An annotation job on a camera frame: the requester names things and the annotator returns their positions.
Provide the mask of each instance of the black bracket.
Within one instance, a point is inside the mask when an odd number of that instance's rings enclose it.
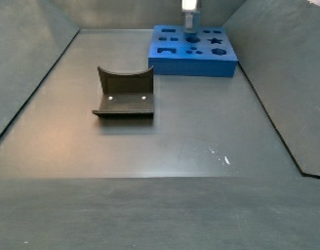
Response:
[[[107,115],[154,115],[154,67],[135,74],[118,74],[97,67],[103,100],[92,113]]]

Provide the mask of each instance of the gray floor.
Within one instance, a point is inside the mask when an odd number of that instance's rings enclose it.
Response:
[[[0,249],[320,250],[320,181],[0,181]]]
[[[299,176],[239,68],[234,79],[156,76],[154,119],[91,113],[97,66],[146,70],[151,33],[80,33],[1,141],[0,178]]]
[[[1,140],[0,249],[320,250],[320,180],[299,175],[240,69],[156,76],[154,121],[91,113],[96,67],[144,69],[150,39],[83,31]],[[99,178],[175,176],[195,178]]]

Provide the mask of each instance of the blue foam block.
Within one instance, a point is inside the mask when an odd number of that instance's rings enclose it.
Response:
[[[156,25],[148,52],[155,74],[234,77],[238,56],[223,27],[184,33],[176,25]]]

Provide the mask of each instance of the hole in blue block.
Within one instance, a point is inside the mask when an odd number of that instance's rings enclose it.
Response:
[[[175,48],[158,48],[158,53],[170,52],[172,54],[176,54]]]
[[[175,33],[176,30],[174,28],[163,28],[162,30],[164,33]]]
[[[207,40],[211,42],[211,44],[215,44],[215,43],[222,44],[222,42],[223,42],[223,40],[220,40],[218,38],[212,38],[212,39],[207,39]]]
[[[200,39],[198,37],[191,36],[187,38],[188,43],[198,43],[199,41],[200,41]]]
[[[218,55],[218,56],[224,56],[224,55],[227,55],[228,53],[227,53],[227,51],[223,50],[223,49],[214,49],[214,50],[212,50],[212,54],[215,54],[215,55]]]

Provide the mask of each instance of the circular hole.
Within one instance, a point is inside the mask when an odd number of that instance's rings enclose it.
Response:
[[[188,43],[198,43],[199,41],[200,41],[200,39],[198,37],[191,36],[191,37],[187,38]]]

